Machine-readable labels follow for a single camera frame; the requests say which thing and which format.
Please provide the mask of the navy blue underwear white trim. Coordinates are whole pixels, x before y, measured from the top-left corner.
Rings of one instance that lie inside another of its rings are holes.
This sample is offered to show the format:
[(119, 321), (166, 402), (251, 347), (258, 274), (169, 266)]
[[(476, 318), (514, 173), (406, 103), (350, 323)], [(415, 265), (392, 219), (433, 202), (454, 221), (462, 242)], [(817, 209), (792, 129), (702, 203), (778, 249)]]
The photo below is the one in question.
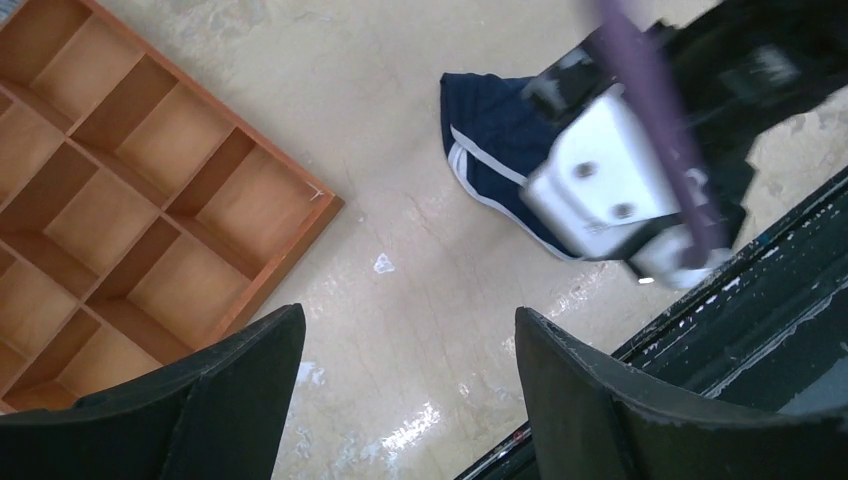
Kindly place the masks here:
[(521, 97), (529, 82), (528, 77), (443, 74), (440, 122), (447, 163), (474, 200), (509, 218), (556, 258), (583, 260), (521, 199), (527, 177), (547, 159), (556, 138)]

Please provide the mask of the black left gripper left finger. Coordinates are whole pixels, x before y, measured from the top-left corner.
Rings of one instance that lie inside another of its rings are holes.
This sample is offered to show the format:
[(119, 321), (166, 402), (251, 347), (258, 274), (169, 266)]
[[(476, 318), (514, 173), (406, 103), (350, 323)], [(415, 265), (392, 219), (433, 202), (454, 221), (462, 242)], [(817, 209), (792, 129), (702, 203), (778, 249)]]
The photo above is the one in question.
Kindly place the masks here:
[(268, 479), (305, 343), (301, 305), (60, 410), (1, 419), (5, 479)]

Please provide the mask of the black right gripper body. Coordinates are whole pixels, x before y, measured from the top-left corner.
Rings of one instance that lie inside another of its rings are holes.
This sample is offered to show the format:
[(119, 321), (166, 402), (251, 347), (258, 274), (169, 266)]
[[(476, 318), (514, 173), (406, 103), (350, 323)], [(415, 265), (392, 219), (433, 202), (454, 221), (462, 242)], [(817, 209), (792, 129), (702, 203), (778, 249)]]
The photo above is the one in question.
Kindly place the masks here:
[(598, 27), (531, 79), (524, 99), (557, 137), (621, 85), (689, 231), (736, 222), (755, 140), (847, 84), (843, 1), (722, 1), (685, 26), (647, 29), (613, 1), (601, 8)]

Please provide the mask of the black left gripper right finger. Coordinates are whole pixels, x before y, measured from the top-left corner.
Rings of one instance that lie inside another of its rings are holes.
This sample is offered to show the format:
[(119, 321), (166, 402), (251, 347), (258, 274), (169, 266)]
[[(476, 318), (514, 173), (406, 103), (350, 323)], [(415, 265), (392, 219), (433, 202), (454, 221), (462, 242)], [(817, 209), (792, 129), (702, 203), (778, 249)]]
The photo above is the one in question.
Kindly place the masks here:
[(520, 382), (545, 479), (843, 479), (847, 412), (782, 415), (709, 399), (521, 307)]

